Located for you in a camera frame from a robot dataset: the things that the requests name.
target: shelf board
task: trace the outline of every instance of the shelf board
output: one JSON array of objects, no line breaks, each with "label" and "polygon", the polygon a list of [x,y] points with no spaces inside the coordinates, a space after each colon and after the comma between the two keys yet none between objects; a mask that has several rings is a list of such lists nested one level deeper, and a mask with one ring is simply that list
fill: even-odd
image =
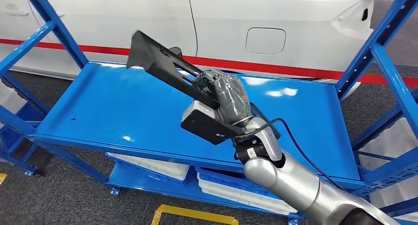
[{"label": "shelf board", "polygon": [[[304,153],[336,181],[360,181],[335,86],[314,81],[243,75],[240,79],[267,119],[282,117]],[[33,137],[40,142],[101,150],[193,166],[242,172],[231,141],[217,146],[180,127],[189,96],[118,63],[89,62]],[[314,170],[285,127],[279,145]]]}]

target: blue metal shelf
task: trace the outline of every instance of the blue metal shelf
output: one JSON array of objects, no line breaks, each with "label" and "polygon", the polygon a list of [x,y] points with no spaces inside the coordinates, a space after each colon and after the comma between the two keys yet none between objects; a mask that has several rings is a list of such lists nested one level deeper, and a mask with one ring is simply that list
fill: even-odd
[{"label": "blue metal shelf", "polygon": [[[24,120],[31,121],[42,120],[44,116],[44,114],[33,108],[29,103],[26,103],[16,113],[16,115]],[[12,156],[12,154],[21,146],[24,139],[25,137],[23,137],[21,134],[17,133],[13,129],[9,128],[6,125],[3,126],[3,128],[0,129],[0,158],[26,170],[25,174],[31,176],[35,172],[36,168],[27,165],[26,161],[33,154],[33,152],[37,148],[37,145],[32,144],[32,146],[25,152],[21,159],[16,159]]]},{"label": "blue metal shelf", "polygon": [[[189,181],[186,186],[167,184],[163,181],[155,180],[147,174],[126,163],[115,162],[113,171],[109,177],[108,185],[113,187],[140,189],[152,193],[164,194],[178,198],[191,199],[200,202],[223,205],[239,209],[248,209],[255,212],[274,214],[270,211],[255,208],[245,204],[237,203],[228,199],[223,199],[214,195],[202,192],[194,168],[190,168]],[[298,214],[289,214],[289,217],[299,218]]]},{"label": "blue metal shelf", "polygon": [[[28,40],[0,62],[0,75],[27,53],[49,31],[53,31],[71,57],[83,69],[49,112],[22,85],[11,79],[23,96],[48,113],[41,122],[26,121],[0,106],[0,121],[61,159],[113,187],[145,189],[172,196],[261,211],[199,192],[192,194],[173,185],[157,185],[147,176],[133,178],[132,168],[117,163],[110,178],[61,146],[169,160],[201,167],[242,171],[233,159],[230,142],[213,146],[179,126],[181,114],[190,104],[188,96],[147,75],[141,68],[89,62],[47,0],[30,0],[45,20]],[[357,154],[369,140],[402,115],[418,136],[417,92],[409,93],[384,47],[411,15],[418,0],[395,0],[388,13],[360,49],[337,84],[302,80],[241,76],[249,98],[268,118],[286,119],[308,157],[352,193],[368,195],[378,189],[418,175],[418,150],[411,150],[373,171],[359,165]],[[398,105],[352,143],[340,102],[358,78],[376,60]],[[285,132],[282,125],[275,124]],[[279,144],[297,160],[313,169],[299,154],[287,134]],[[418,211],[411,201],[384,208],[391,215]]]},{"label": "blue metal shelf", "polygon": [[[333,85],[252,76],[242,76],[241,80],[251,101],[267,118],[286,119],[299,145],[318,167],[337,181],[353,180],[351,187],[359,187],[360,177]],[[291,94],[280,96],[284,89]],[[189,96],[142,68],[90,62],[32,136],[39,142],[242,171],[230,141],[214,146],[180,127],[180,116],[191,102]],[[275,127],[285,132],[281,124]],[[283,134],[279,143],[312,168],[289,136]]]}]

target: robotic arm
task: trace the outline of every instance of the robotic arm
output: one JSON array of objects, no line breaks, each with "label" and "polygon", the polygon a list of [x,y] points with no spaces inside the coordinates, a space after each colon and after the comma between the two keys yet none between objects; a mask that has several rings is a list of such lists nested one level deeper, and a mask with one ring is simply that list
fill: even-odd
[{"label": "robotic arm", "polygon": [[[253,116],[245,89],[235,75],[202,71],[182,60],[179,48],[168,50],[144,33],[132,37],[127,67],[149,74],[191,96],[181,127],[217,145],[231,139],[236,159],[250,181],[267,188],[322,225],[396,225],[366,200],[336,188],[296,161],[279,146],[279,134]],[[286,129],[287,124],[280,118]]]}]

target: car door handle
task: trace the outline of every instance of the car door handle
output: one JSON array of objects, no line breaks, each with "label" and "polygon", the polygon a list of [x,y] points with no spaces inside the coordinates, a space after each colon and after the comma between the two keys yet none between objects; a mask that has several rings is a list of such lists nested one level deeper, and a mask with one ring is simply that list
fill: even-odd
[{"label": "car door handle", "polygon": [[14,15],[14,16],[25,16],[28,15],[28,12],[19,9],[9,9],[5,11],[6,14]]}]

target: silver robot arm segment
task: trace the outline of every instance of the silver robot arm segment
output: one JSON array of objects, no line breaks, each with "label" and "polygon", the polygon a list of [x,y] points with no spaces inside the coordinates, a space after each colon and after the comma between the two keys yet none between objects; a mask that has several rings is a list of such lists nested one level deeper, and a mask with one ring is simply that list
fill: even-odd
[{"label": "silver robot arm segment", "polygon": [[[261,121],[264,121],[257,117],[253,120],[258,121],[258,124],[263,124]],[[248,124],[248,128],[254,129],[251,121]],[[398,224],[366,200],[318,178],[314,172],[296,161],[290,154],[280,150],[277,140],[271,137],[270,127],[255,136],[263,143],[269,157],[260,157],[252,153],[251,149],[247,149],[248,160],[244,163],[245,176],[250,181],[267,188],[317,224]]]}]

